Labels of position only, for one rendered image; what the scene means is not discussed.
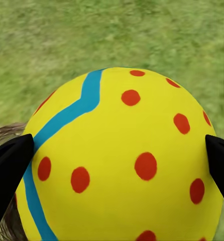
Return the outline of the easter egg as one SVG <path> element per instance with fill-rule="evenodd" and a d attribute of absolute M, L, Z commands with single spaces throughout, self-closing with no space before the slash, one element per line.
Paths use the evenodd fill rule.
<path fill-rule="evenodd" d="M 216 134 L 174 80 L 143 68 L 91 71 L 24 124 L 33 157 L 12 211 L 29 241 L 212 241 L 224 197 L 205 136 Z"/>

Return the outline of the wicker basket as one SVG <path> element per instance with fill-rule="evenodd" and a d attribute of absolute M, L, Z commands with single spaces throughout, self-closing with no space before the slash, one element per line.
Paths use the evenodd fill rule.
<path fill-rule="evenodd" d="M 1 127 L 0 128 L 0 145 L 4 144 L 6 141 L 11 140 L 11 138 L 21 137 L 22 135 L 20 133 L 24 132 L 25 127 L 27 124 L 24 123 L 13 123 L 11 125 Z M 3 228 L 2 233 L 4 234 L 4 231 L 6 235 L 8 236 L 2 236 L 2 241 L 29 241 L 25 234 L 23 234 L 23 231 L 21 228 L 17 228 L 16 225 L 14 225 L 12 221 L 13 211 L 12 211 L 12 205 L 15 205 L 15 199 L 12 198 L 11 202 L 9 203 L 9 206 L 4 214 L 4 217 L 2 218 L 2 222 L 0 224 L 1 228 Z M 18 232 L 16 234 L 15 232 Z"/>

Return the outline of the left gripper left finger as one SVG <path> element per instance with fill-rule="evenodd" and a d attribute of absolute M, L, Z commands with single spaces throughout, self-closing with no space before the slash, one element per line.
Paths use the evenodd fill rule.
<path fill-rule="evenodd" d="M 0 145 L 0 224 L 33 157 L 32 134 L 11 138 Z"/>

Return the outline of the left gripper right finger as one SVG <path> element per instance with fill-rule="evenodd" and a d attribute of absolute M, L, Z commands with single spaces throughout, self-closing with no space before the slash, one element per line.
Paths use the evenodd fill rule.
<path fill-rule="evenodd" d="M 224 139 L 206 135 L 209 172 L 224 197 Z"/>

